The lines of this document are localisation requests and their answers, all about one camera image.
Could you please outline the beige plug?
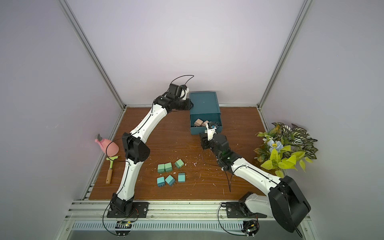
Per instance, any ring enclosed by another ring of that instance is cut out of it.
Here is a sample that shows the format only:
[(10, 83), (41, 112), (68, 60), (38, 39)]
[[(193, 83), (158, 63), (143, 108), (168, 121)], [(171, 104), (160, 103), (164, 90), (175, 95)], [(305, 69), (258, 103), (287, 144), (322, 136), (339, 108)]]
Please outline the beige plug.
[(204, 121), (202, 121), (201, 119), (197, 119), (197, 120), (194, 122), (194, 126), (195, 126), (195, 127), (201, 127), (203, 123), (204, 123)]
[(204, 121), (204, 122), (201, 124), (201, 126), (202, 126), (202, 127), (206, 127), (206, 126), (208, 125), (208, 123), (209, 123), (209, 121)]

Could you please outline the teal top drawer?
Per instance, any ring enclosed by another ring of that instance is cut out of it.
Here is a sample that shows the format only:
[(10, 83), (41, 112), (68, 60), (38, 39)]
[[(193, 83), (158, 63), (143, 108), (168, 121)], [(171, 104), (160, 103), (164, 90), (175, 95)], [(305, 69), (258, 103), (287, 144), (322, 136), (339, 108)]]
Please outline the teal top drawer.
[(207, 127), (196, 127), (195, 121), (196, 120), (202, 120), (203, 122), (215, 122), (218, 124), (218, 127), (216, 129), (216, 133), (221, 133), (223, 130), (223, 124), (221, 119), (221, 114), (219, 113), (207, 113), (207, 114), (191, 114), (190, 115), (190, 122), (191, 122), (191, 134), (192, 135), (199, 135), (199, 133), (204, 133), (207, 130)]

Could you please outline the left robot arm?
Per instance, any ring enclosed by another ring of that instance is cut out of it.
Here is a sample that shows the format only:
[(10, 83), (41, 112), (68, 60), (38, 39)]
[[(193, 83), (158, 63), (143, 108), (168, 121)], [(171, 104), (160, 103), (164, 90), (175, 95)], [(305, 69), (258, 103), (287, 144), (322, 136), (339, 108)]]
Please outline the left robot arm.
[(155, 99), (151, 110), (138, 126), (130, 133), (123, 134), (122, 142), (126, 165), (121, 184), (111, 199), (111, 211), (117, 211), (124, 216), (131, 213), (139, 172), (151, 152), (150, 148), (146, 145), (150, 134), (171, 111), (189, 111), (192, 107), (193, 103), (190, 99), (169, 99), (159, 96)]

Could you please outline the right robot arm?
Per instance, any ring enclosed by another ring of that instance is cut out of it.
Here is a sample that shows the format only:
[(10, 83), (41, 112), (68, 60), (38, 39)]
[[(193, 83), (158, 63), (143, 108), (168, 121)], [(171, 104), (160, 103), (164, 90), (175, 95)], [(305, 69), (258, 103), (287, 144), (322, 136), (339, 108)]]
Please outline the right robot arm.
[(227, 137), (222, 134), (200, 133), (199, 137), (202, 148), (213, 152), (219, 167), (246, 180), (268, 197), (268, 209), (262, 212), (256, 204), (256, 194), (246, 194), (242, 204), (246, 213), (272, 215), (286, 231), (296, 231), (311, 206), (294, 179), (274, 176), (252, 165), (231, 150)]

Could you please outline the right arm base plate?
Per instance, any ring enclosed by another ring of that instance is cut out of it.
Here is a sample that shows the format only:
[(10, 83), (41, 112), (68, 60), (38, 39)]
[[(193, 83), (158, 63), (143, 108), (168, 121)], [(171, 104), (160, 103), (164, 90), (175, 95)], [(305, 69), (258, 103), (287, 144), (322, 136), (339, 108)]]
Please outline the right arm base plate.
[(222, 207), (226, 209), (227, 218), (267, 218), (267, 215), (252, 213), (245, 204), (239, 202), (225, 202)]

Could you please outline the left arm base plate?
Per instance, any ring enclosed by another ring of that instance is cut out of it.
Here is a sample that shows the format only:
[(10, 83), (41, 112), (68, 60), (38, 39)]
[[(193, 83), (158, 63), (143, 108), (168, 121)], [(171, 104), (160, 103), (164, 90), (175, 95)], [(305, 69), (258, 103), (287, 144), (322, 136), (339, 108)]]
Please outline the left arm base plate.
[(149, 202), (111, 203), (107, 218), (146, 218)]

